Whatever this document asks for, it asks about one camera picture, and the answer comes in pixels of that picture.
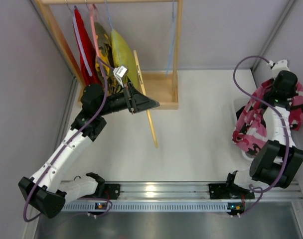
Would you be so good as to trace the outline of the pink black patterned trousers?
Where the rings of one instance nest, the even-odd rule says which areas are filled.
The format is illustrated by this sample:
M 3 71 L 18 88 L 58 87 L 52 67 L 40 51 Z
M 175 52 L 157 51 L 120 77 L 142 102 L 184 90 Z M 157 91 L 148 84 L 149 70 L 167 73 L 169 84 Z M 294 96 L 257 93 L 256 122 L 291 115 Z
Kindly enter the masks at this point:
M 290 129 L 298 131 L 303 124 L 303 86 L 296 84 L 295 95 L 289 98 Z M 232 141 L 245 153 L 255 156 L 267 141 L 267 127 L 263 119 L 265 105 L 255 99 L 237 111 L 238 120 Z

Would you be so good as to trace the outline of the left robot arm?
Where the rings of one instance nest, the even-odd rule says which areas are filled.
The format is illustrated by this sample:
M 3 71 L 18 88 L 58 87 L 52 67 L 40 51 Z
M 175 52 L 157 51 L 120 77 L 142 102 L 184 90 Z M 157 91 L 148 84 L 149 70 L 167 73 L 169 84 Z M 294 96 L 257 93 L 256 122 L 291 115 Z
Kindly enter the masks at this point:
M 64 174 L 106 126 L 104 116 L 123 110 L 136 114 L 159 107 L 158 101 L 139 92 L 132 83 L 110 96 L 106 96 L 100 84 L 90 84 L 84 89 L 81 103 L 81 112 L 52 156 L 32 176 L 22 177 L 18 183 L 25 204 L 49 219 L 56 217 L 72 201 L 104 195 L 105 180 L 96 173 L 89 172 L 70 182 L 62 181 Z

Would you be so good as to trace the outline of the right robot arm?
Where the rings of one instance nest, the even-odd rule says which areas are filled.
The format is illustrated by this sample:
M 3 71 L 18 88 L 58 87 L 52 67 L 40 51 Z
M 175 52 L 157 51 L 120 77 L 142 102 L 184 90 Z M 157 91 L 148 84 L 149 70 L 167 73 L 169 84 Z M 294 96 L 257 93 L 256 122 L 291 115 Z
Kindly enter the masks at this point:
M 237 111 L 233 142 L 250 155 L 249 176 L 270 187 L 287 188 L 303 162 L 291 129 L 303 121 L 301 85 L 296 74 L 281 70 L 265 81 Z

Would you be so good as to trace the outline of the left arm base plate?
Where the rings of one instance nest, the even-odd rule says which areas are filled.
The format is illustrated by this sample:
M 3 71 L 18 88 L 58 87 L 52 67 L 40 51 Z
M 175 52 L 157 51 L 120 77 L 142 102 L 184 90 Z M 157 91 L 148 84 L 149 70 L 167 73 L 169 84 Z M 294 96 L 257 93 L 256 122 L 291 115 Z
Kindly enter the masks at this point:
M 117 200 L 120 196 L 121 185 L 120 184 L 111 184 L 107 183 L 104 185 L 101 198 L 109 200 Z

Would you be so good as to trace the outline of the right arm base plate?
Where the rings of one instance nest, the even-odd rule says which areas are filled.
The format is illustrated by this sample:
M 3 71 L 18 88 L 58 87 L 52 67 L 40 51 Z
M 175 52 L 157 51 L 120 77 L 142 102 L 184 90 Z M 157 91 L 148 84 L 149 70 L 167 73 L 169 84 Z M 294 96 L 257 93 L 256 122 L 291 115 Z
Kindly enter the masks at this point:
M 229 199 L 229 193 L 226 183 L 210 183 L 208 184 L 209 195 L 211 200 Z

